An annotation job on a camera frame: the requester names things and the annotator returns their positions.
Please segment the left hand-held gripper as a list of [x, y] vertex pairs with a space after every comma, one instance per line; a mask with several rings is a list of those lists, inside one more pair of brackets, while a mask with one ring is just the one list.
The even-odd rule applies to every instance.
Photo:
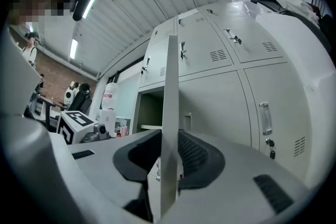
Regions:
[[80, 111], [61, 112], [56, 133], [64, 137], [66, 144], [90, 143], [110, 138], [104, 124]]

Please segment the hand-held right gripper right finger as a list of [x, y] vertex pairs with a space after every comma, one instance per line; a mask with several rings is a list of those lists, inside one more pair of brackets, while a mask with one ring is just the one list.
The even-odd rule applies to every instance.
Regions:
[[182, 129], [178, 131], [178, 154], [183, 166], [179, 190], [205, 188], [225, 167], [225, 158], [219, 149]]

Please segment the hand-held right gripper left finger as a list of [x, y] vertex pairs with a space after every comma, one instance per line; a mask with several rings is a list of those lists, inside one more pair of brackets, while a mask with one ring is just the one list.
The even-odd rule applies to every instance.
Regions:
[[156, 160], [161, 156], [162, 131], [150, 130], [145, 136], [119, 148], [113, 164], [128, 181], [145, 182]]

